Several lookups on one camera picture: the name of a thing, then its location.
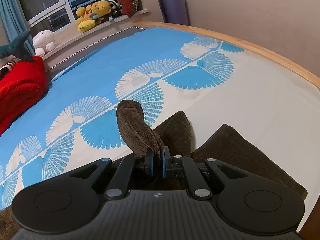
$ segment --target red comforter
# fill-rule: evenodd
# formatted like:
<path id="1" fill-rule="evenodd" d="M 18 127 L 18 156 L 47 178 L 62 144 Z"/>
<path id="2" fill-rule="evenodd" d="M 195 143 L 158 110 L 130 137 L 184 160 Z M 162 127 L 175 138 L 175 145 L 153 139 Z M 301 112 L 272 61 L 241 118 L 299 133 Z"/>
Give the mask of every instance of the red comforter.
<path id="1" fill-rule="evenodd" d="M 47 91 L 43 60 L 21 61 L 0 80 L 0 136 L 20 114 L 33 106 Z"/>

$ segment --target logo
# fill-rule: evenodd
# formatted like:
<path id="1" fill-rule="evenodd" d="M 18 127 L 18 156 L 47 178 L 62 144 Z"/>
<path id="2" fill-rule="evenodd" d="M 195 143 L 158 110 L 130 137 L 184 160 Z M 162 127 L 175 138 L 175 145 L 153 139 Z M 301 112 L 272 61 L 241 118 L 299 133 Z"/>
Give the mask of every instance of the logo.
<path id="1" fill-rule="evenodd" d="M 154 196 L 155 196 L 156 198 L 160 198 L 160 197 L 162 197 L 163 195 L 162 195 L 161 193 L 157 192 L 156 194 L 154 194 Z"/>

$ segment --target winnie the pooh plush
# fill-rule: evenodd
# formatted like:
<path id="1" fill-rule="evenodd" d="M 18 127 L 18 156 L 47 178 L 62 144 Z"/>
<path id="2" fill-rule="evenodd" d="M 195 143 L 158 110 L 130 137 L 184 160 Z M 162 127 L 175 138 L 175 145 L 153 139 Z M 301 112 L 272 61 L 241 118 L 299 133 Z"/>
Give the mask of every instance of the winnie the pooh plush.
<path id="1" fill-rule="evenodd" d="M 102 16 L 110 12 L 111 12 L 110 3 L 104 0 L 93 3 L 90 9 L 88 6 L 87 8 L 84 8 L 84 7 L 78 8 L 77 15 L 78 13 L 79 15 L 83 15 L 83 16 L 80 16 L 79 18 L 80 20 L 77 19 L 77 22 L 76 22 L 78 24 L 78 32 L 84 33 L 92 29 L 93 27 L 95 27 L 95 25 L 98 24 Z"/>

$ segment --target window sill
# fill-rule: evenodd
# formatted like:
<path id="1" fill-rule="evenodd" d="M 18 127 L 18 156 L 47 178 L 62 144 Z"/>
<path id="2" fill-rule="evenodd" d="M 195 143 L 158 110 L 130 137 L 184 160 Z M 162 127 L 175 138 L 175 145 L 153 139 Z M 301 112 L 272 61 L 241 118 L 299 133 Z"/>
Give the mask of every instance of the window sill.
<path id="1" fill-rule="evenodd" d="M 147 12 L 149 12 L 149 9 L 144 9 L 144 10 L 138 11 L 133 17 L 135 17 L 136 15 L 147 13 Z M 50 56 L 52 56 L 56 52 L 60 51 L 61 49 L 65 48 L 66 46 L 72 44 L 73 42 L 78 41 L 79 39 L 81 39 L 81 38 L 83 38 L 83 37 L 95 32 L 97 30 L 100 30 L 100 29 L 102 29 L 104 27 L 112 25 L 113 23 L 120 22 L 120 21 L 123 21 L 123 20 L 128 19 L 128 18 L 129 17 L 127 15 L 122 15 L 122 16 L 114 19 L 113 21 L 107 21 L 107 22 L 104 22 L 102 24 L 99 24 L 99 25 L 95 26 L 94 28 L 92 28 L 91 30 L 88 30 L 85 33 L 79 33 L 77 31 L 76 26 L 75 25 L 71 25 L 69 28 L 67 28 L 66 30 L 63 30 L 62 32 L 58 33 L 55 36 L 56 48 L 53 51 L 50 51 L 50 52 L 46 53 L 42 57 L 42 59 L 46 60 Z"/>

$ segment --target mattress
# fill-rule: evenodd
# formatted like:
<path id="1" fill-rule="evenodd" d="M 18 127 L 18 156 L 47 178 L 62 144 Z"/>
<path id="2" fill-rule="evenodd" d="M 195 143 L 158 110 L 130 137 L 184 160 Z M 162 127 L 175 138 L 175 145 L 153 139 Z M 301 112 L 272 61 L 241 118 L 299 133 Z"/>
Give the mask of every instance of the mattress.
<path id="1" fill-rule="evenodd" d="M 308 190 L 311 212 L 320 193 L 319 90 L 240 47 L 165 28 L 108 43 L 53 79 L 0 137 L 0 207 L 29 185 L 131 153 L 116 122 L 123 99 L 140 102 L 151 128 L 184 111 L 194 148 L 231 125 Z"/>

